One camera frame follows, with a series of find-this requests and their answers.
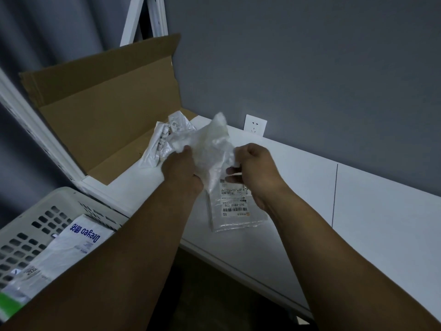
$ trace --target left hand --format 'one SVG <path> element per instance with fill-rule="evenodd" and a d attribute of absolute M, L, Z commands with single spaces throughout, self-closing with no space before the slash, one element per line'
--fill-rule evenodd
<path fill-rule="evenodd" d="M 200 178 L 195 176 L 196 166 L 191 155 L 191 147 L 186 145 L 181 153 L 173 152 L 162 164 L 164 181 L 186 183 L 189 188 L 195 188 L 200 193 L 204 188 Z"/>

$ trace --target gray curtain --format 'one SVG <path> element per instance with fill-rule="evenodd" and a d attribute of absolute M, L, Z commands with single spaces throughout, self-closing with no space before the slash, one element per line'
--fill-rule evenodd
<path fill-rule="evenodd" d="M 119 46 L 130 0 L 0 0 L 0 66 L 18 73 Z M 72 187 L 9 112 L 0 107 L 0 227 L 52 190 Z"/>

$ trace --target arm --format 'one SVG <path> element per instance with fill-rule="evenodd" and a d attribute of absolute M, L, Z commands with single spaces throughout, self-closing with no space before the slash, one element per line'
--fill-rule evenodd
<path fill-rule="evenodd" d="M 145 330 L 173 263 L 201 180 L 191 150 L 172 154 L 164 182 L 133 217 L 63 273 L 5 325 L 6 330 Z"/>
<path fill-rule="evenodd" d="M 441 330 L 409 294 L 349 246 L 280 177 L 269 151 L 236 149 L 245 183 L 272 218 L 320 330 Z"/>

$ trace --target right hand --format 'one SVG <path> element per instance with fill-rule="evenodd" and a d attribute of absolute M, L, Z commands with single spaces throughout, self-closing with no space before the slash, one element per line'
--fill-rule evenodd
<path fill-rule="evenodd" d="M 227 174 L 242 172 L 242 175 L 226 177 L 225 181 L 245 184 L 251 190 L 259 208 L 268 212 L 268 197 L 289 188 L 280 176 L 268 149 L 254 143 L 240 146 L 235 148 L 235 159 L 240 167 L 228 168 Z"/>

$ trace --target white desk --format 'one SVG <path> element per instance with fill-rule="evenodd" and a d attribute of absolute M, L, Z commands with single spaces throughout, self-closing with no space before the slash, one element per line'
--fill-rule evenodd
<path fill-rule="evenodd" d="M 191 122 L 200 128 L 210 120 L 198 116 Z M 289 186 L 331 223 L 335 162 L 233 127 L 229 134 L 235 146 L 257 143 L 267 147 Z M 108 186 L 92 177 L 86 177 L 83 185 L 92 196 L 130 217 L 162 180 L 159 167 L 142 169 L 135 163 Z M 271 221 L 257 228 L 212 233 L 205 196 L 201 195 L 181 246 L 268 298 L 312 316 Z"/>
<path fill-rule="evenodd" d="M 441 320 L 441 198 L 339 164 L 334 229 Z"/>

